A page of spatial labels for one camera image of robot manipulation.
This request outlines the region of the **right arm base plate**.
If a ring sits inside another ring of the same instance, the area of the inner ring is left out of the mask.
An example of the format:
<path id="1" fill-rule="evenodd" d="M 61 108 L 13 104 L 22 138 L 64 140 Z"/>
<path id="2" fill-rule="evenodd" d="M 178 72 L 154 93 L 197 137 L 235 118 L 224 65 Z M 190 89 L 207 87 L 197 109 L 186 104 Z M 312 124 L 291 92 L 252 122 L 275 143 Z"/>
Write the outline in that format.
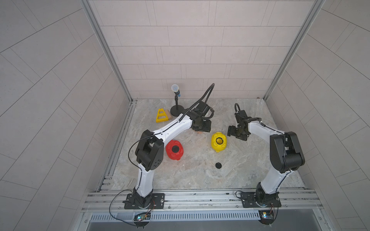
<path id="1" fill-rule="evenodd" d="M 241 202 L 244 208 L 280 208 L 278 193 L 266 194 L 260 192 L 241 192 Z"/>

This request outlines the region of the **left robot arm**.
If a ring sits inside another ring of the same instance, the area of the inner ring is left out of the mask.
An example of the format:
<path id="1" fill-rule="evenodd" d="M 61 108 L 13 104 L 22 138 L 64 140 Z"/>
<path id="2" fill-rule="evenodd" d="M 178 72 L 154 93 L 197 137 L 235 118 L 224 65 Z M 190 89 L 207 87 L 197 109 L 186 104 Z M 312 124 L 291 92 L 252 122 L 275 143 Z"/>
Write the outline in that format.
<path id="1" fill-rule="evenodd" d="M 203 101 L 197 101 L 164 127 L 142 133 L 135 151 L 136 167 L 139 168 L 137 184 L 132 193 L 135 206 L 148 208 L 151 204 L 154 170 L 163 161 L 165 146 L 187 129 L 210 132 L 213 116 L 213 108 Z"/>

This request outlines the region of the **red piggy bank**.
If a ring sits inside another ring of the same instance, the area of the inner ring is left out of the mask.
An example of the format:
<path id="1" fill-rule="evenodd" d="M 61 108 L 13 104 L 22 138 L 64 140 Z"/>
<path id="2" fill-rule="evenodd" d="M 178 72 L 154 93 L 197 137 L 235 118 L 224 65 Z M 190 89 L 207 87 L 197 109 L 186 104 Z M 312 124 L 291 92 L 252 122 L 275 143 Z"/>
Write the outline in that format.
<path id="1" fill-rule="evenodd" d="M 180 160 L 184 154 L 184 148 L 182 144 L 177 140 L 171 140 L 166 145 L 167 156 L 172 160 Z"/>

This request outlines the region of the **black plug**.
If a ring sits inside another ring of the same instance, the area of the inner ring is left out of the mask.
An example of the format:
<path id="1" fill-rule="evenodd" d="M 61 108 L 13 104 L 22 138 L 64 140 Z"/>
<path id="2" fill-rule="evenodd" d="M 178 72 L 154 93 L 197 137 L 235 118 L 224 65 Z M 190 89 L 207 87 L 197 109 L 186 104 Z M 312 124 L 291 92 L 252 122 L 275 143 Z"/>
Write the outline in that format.
<path id="1" fill-rule="evenodd" d="M 177 145 L 172 146 L 172 152 L 173 152 L 174 154 L 179 153 L 179 152 L 180 152 L 180 147 L 179 147 L 179 146 L 177 146 Z"/>
<path id="2" fill-rule="evenodd" d="M 217 163 L 215 164 L 215 167 L 216 167 L 217 169 L 221 169 L 221 168 L 222 168 L 222 164 L 221 164 L 221 163 L 219 163 L 219 162 L 217 162 Z"/>

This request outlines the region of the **yellow piggy bank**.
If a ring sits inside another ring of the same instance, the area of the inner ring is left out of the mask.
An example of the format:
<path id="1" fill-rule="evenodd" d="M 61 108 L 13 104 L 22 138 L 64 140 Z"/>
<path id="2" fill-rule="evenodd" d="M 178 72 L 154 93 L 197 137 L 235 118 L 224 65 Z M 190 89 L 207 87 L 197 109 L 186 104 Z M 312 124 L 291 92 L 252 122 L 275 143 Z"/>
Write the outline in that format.
<path id="1" fill-rule="evenodd" d="M 211 146 L 216 152 L 220 152 L 226 149 L 227 138 L 221 132 L 216 132 L 211 137 Z"/>

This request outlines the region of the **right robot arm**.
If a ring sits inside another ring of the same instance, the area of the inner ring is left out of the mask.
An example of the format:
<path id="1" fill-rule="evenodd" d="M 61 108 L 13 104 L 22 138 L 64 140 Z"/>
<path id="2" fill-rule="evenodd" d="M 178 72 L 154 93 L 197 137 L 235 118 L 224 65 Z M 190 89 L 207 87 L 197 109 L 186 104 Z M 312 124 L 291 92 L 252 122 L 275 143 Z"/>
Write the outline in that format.
<path id="1" fill-rule="evenodd" d="M 254 195 L 241 193 L 241 199 L 250 198 L 260 207 L 280 207 L 278 189 L 283 181 L 300 166 L 305 164 L 304 154 L 296 133 L 283 132 L 271 128 L 262 122 L 259 117 L 247 116 L 235 104 L 237 126 L 228 127 L 228 136 L 234 136 L 246 141 L 251 134 L 259 136 L 269 143 L 269 158 L 272 167 L 266 177 L 258 183 Z"/>

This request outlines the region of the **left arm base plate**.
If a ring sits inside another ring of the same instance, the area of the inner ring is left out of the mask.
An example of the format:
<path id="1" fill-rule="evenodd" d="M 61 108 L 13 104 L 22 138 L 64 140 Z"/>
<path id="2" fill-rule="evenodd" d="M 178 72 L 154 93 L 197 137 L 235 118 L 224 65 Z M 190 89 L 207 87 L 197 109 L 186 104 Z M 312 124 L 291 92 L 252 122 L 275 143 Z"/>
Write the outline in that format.
<path id="1" fill-rule="evenodd" d="M 124 209 L 163 209 L 164 193 L 150 193 L 146 197 L 141 197 L 137 193 L 127 195 L 124 202 Z"/>

